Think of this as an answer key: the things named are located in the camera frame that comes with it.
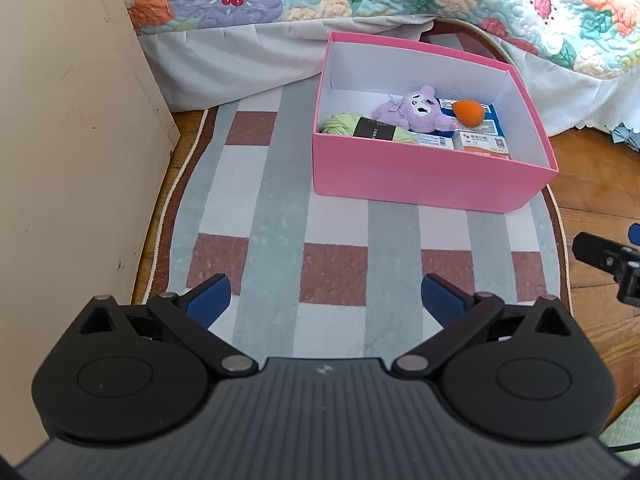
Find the white orange medicine box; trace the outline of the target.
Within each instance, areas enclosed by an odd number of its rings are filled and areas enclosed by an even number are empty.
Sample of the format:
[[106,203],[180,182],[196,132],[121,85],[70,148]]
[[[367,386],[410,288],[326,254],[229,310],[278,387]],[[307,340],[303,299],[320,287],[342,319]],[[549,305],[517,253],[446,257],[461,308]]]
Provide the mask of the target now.
[[510,151],[502,136],[457,130],[452,136],[452,143],[457,151],[510,159]]

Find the beige cabinet panel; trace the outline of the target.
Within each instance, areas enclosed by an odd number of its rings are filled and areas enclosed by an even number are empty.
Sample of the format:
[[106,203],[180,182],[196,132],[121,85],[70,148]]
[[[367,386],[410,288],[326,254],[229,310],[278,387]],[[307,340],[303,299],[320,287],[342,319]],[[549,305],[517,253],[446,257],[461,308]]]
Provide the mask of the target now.
[[46,434],[30,385],[93,296],[126,301],[178,140],[122,0],[1,0],[1,452]]

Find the white bed skirt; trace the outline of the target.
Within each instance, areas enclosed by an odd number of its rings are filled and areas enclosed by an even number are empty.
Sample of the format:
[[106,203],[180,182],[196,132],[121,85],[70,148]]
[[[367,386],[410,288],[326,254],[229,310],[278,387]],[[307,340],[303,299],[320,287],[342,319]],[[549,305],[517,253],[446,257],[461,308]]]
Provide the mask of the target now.
[[173,112],[206,110],[317,75],[334,32],[416,40],[461,29],[520,73],[549,136],[569,128],[639,129],[639,71],[613,79],[569,70],[459,20],[432,16],[320,18],[142,35],[140,46]]

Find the orange sponge ball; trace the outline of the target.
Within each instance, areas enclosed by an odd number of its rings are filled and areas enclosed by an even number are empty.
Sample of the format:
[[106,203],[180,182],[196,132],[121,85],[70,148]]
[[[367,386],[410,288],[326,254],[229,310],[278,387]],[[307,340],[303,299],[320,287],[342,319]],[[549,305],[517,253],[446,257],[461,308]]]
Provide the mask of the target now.
[[485,120],[484,106],[476,101],[463,100],[453,102],[451,110],[454,112],[458,122],[462,122],[466,126],[476,127]]

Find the blue medicine box rear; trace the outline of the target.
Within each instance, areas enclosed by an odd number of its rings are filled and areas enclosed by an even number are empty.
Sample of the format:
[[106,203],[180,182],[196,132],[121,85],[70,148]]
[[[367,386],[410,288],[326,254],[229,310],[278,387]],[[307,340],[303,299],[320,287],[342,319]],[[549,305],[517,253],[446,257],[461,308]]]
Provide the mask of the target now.
[[491,104],[480,104],[472,100],[450,99],[439,99],[438,102],[445,115],[458,118],[459,120],[476,119],[480,117],[487,119],[495,116],[495,110]]

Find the purple plush toy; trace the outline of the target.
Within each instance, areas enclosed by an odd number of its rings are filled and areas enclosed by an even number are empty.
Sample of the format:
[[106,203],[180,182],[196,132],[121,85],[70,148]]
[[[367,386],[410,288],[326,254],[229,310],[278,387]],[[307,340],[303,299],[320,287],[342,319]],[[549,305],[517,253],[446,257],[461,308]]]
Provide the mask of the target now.
[[454,131],[457,123],[445,115],[428,84],[405,94],[400,99],[389,98],[372,112],[372,119],[418,133]]

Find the blue medicine box middle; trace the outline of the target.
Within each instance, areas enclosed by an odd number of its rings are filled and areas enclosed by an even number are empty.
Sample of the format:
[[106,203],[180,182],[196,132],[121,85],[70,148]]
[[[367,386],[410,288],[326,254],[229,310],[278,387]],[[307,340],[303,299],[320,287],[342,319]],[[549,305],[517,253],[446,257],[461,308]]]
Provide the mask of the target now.
[[457,131],[469,131],[476,134],[484,134],[484,136],[503,136],[502,129],[495,119],[485,119],[478,126],[470,127],[457,122]]

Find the grey paper scraps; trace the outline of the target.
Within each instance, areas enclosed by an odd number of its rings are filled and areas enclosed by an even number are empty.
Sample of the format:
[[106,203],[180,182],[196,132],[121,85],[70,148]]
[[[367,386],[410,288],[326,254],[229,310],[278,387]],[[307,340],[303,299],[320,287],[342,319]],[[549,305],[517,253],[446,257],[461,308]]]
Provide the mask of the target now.
[[640,132],[627,128],[620,124],[611,131],[612,140],[615,144],[623,143],[631,150],[640,152]]

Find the green yarn ball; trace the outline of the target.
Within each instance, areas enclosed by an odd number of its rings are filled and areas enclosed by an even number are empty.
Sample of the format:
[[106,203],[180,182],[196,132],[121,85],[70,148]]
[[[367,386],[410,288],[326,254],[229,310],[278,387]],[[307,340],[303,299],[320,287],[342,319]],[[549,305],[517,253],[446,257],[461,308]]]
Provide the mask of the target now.
[[405,144],[419,143],[418,138],[411,131],[352,113],[332,115],[322,122],[319,131],[334,134],[334,136],[353,136]]

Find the checkered grey red rug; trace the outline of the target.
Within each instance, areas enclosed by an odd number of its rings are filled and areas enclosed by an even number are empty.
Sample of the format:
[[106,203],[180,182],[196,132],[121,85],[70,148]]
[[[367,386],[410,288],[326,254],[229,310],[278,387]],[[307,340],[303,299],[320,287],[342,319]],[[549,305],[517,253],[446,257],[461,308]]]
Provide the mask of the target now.
[[[423,42],[509,64],[480,40]],[[429,273],[517,306],[564,294],[549,183],[510,212],[317,193],[311,136],[322,65],[203,115],[164,203],[145,296],[226,274],[231,304],[209,328],[262,361],[393,359],[439,330],[421,304]]]

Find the white blue medicine box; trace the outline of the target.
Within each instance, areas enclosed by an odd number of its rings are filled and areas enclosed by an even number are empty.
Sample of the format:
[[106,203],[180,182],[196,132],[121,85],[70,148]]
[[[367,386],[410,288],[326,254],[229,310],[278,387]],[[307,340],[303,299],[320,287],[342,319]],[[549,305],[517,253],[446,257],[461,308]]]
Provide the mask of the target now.
[[428,146],[429,148],[443,148],[444,150],[449,151],[454,149],[454,142],[446,136],[420,132],[416,132],[414,136],[416,137],[416,142],[421,146]]

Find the pink storage box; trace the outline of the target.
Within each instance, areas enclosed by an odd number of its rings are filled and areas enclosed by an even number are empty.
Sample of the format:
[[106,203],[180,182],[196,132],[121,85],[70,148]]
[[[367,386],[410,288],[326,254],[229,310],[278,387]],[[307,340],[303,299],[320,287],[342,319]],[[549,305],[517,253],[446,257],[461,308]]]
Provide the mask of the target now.
[[334,32],[326,45],[314,124],[369,115],[424,84],[445,99],[495,107],[507,158],[394,141],[311,136],[314,189],[322,195],[485,212],[521,208],[558,173],[544,125],[510,64],[425,42]]

